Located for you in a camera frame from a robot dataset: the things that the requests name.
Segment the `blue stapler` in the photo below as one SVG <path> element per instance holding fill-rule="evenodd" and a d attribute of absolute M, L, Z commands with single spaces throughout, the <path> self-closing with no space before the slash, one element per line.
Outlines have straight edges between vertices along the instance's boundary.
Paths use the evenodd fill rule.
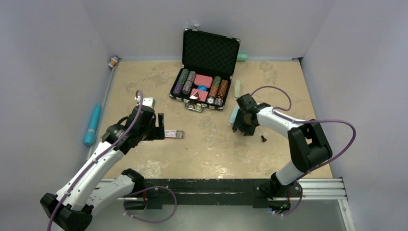
<path fill-rule="evenodd" d="M 230 126 L 233 126 L 239 108 L 240 108 L 240 107 L 239 107 L 237 104 L 234 106 L 234 108 L 233 108 L 233 110 L 232 110 L 232 112 L 231 112 L 231 115 L 230 115 L 230 117 L 229 117 L 229 121 L 228 121 L 228 124 L 229 124 Z"/>

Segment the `red white staple box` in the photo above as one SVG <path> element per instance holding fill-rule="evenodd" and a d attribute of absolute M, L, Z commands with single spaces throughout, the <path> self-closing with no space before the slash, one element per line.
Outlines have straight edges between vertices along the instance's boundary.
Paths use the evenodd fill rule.
<path fill-rule="evenodd" d="M 165 130 L 165 138 L 183 139 L 184 131 L 182 130 Z"/>

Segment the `green stapler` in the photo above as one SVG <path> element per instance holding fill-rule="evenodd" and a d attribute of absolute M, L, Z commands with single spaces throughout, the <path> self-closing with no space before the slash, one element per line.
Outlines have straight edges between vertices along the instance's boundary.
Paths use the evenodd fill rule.
<path fill-rule="evenodd" d="M 238 79 L 235 80 L 234 83 L 234 99 L 235 100 L 238 99 L 240 95 L 241 95 L 241 81 Z"/>

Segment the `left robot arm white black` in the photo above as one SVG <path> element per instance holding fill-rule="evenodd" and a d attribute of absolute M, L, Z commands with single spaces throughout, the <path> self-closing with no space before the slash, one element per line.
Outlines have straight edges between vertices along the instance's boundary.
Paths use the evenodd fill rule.
<path fill-rule="evenodd" d="M 65 231 L 84 231 L 93 218 L 117 198 L 143 192 L 143 177 L 127 169 L 114 181 L 97 189 L 106 173 L 141 141 L 165 138 L 164 114 L 139 104 L 132 113 L 111 125 L 84 166 L 56 193 L 40 200 L 52 223 Z"/>

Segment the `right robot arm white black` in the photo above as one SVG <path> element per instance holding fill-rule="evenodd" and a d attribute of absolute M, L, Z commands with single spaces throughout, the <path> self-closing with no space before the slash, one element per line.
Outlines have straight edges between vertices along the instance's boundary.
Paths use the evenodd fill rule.
<path fill-rule="evenodd" d="M 290 161 L 273 173 L 265 192 L 281 196 L 303 174 L 332 158 L 332 149 L 322 126 L 312 120 L 296 120 L 277 112 L 267 103 L 257 104 L 250 94 L 237 99 L 238 111 L 232 130 L 253 136 L 258 126 L 270 128 L 288 140 Z"/>

